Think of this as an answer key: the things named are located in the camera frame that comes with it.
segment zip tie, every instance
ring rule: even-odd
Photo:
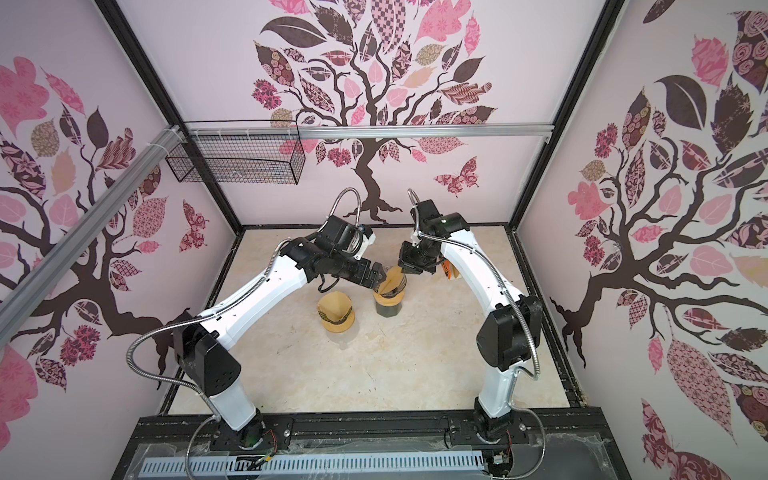
[[[147,146],[148,146],[148,147],[160,147],[160,148],[162,148],[163,150],[165,150],[165,153],[167,154],[167,157],[170,157],[170,151],[168,151],[168,149],[167,149],[166,147],[163,147],[163,146],[162,146],[162,145],[160,145],[160,144],[149,144],[149,143],[147,143]]]

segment butterfly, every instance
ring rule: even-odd
[[[437,183],[447,185],[448,191],[455,194],[458,198],[458,192],[467,187],[478,186],[478,176],[475,170],[478,168],[477,157],[470,158],[462,167],[462,172],[458,175],[438,175],[435,177]]]
[[[205,245],[205,236],[200,231],[210,221],[205,220],[203,214],[196,214],[194,208],[186,200],[184,200],[184,216],[187,218],[187,223],[190,224],[190,229],[181,237],[181,243],[179,243],[180,252],[189,250],[192,247],[200,248]]]

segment table surface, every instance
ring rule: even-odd
[[[249,230],[237,251],[219,300],[266,266],[275,246],[311,230]],[[473,227],[478,243],[514,286],[526,291],[503,227]],[[377,228],[365,257],[397,264],[410,229]],[[341,280],[334,290],[353,302],[356,321],[344,333],[321,325],[319,279],[290,294],[256,322],[232,348],[243,366],[243,387],[263,412],[351,412],[471,409],[482,388],[485,361],[475,336],[485,321],[464,280],[408,275],[397,316],[376,313],[370,290]],[[568,407],[545,338],[538,348],[541,378],[522,376],[515,404]],[[193,391],[179,389],[171,415],[207,413]]]

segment aluminum rail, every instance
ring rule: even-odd
[[[195,127],[189,122],[190,136],[296,134],[295,127]],[[480,125],[383,125],[355,127],[299,127],[301,138],[417,138],[417,137],[548,137],[552,124]]]
[[[178,127],[166,127],[131,162],[114,184],[96,200],[71,230],[59,240],[29,275],[0,304],[0,348],[53,290],[56,283],[88,249],[91,241],[136,191],[139,184],[179,144]]]

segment wire basket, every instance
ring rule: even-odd
[[[296,122],[281,121],[278,126],[296,127]],[[202,157],[190,157],[184,144],[178,144],[166,157],[180,182],[298,184],[306,159],[298,133],[192,133],[189,140]],[[203,167],[196,168],[193,160],[202,161]]]

